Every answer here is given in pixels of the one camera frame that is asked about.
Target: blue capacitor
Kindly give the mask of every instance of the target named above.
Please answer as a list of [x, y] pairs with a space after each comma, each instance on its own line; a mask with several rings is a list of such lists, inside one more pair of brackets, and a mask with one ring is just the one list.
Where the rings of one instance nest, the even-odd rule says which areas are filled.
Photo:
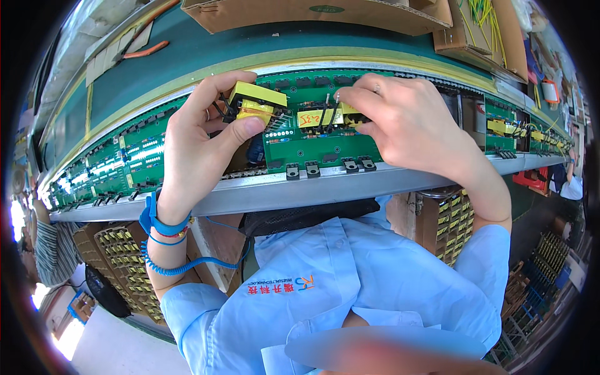
[[246, 150], [246, 159], [251, 164], [259, 164], [265, 159], [265, 146], [262, 134], [255, 135], [250, 141], [250, 145]]

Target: fingernail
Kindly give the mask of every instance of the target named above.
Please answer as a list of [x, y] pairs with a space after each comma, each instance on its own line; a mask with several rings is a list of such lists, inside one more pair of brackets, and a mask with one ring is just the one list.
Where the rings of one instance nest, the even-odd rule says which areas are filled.
[[248, 117], [246, 122], [244, 123], [244, 127], [249, 135], [253, 136], [255, 134], [260, 133], [265, 129], [265, 122], [256, 116]]

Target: worker's left hand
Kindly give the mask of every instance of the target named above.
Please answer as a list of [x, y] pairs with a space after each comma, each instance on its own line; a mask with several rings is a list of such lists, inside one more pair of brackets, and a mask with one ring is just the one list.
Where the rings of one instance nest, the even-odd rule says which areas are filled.
[[[250, 83], [255, 79], [256, 73], [251, 71], [204, 78], [169, 119], [164, 140], [164, 182], [157, 203], [157, 217], [164, 224], [181, 223], [217, 185], [233, 153], [265, 129], [265, 122], [256, 116], [223, 123], [212, 105], [220, 92], [227, 96], [237, 81]], [[222, 132], [210, 139], [208, 133], [217, 130]]]

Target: cardboard box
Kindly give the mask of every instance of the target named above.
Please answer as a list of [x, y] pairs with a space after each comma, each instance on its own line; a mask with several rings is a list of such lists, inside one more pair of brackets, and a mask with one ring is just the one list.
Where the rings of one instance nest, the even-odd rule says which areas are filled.
[[505, 79], [527, 83], [525, 45], [515, 9], [507, 0], [491, 0], [491, 2], [496, 10], [506, 66], [502, 52], [498, 50], [492, 54], [488, 46], [488, 43], [493, 44], [491, 26], [489, 23], [484, 23], [480, 28], [475, 24], [467, 1], [463, 1], [459, 8], [460, 0], [449, 0], [453, 26], [448, 30], [433, 32], [436, 53], [467, 62]]
[[422, 35], [452, 26], [448, 0], [420, 10], [380, 0], [184, 0], [181, 9], [210, 33], [286, 21], [335, 21]]

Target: person in striped shirt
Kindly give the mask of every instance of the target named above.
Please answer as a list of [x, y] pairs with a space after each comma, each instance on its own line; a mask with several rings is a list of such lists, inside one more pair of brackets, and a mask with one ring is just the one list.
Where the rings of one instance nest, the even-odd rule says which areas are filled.
[[28, 225], [26, 232], [30, 237], [26, 241], [27, 258], [35, 262], [24, 261], [28, 275], [37, 275], [39, 281], [47, 287], [62, 285], [69, 280], [77, 266], [83, 263], [81, 255], [73, 242], [73, 233], [82, 225], [80, 223], [51, 223], [48, 209], [37, 195], [32, 195], [33, 211], [26, 215]]

